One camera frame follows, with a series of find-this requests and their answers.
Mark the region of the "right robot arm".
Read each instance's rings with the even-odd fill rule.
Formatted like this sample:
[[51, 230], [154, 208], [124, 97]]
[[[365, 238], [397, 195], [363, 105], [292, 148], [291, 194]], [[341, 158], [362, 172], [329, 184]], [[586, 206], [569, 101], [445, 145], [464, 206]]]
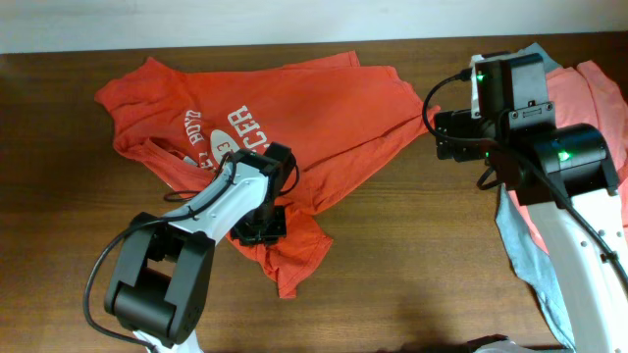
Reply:
[[627, 349], [627, 244], [619, 176], [594, 126], [559, 127], [541, 55], [475, 55], [452, 76], [470, 108], [425, 122], [441, 160], [482, 160], [477, 186], [503, 184], [528, 209], [549, 251], [578, 352]]

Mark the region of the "orange soccer t-shirt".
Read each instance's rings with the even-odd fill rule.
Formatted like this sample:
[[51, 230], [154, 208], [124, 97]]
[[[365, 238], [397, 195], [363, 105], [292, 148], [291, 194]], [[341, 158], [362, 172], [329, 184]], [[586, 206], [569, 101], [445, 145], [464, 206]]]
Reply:
[[333, 241], [315, 216], [334, 206], [427, 130], [434, 111], [390, 66], [354, 52], [255, 72], [183, 73], [155, 59], [96, 92], [114, 149], [176, 191], [205, 188], [228, 152], [291, 149], [298, 174], [279, 202], [288, 234], [243, 247], [292, 299]]

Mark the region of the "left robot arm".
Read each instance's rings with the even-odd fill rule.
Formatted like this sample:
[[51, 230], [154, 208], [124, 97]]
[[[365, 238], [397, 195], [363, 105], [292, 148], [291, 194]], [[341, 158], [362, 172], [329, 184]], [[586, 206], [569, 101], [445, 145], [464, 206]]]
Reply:
[[210, 184], [162, 216], [138, 214], [114, 240], [122, 247], [104, 309], [130, 335], [115, 338], [149, 352], [197, 352], [216, 245], [230, 237], [243, 246], [274, 245], [287, 234], [278, 197], [297, 175], [290, 148], [271, 144], [224, 155]]

